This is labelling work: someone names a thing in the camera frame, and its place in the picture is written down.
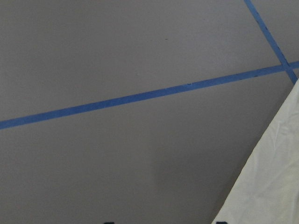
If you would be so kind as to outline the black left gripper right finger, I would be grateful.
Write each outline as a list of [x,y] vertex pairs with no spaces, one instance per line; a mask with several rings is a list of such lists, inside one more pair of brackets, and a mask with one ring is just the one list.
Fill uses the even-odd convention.
[[228,224],[226,221],[216,221],[216,224]]

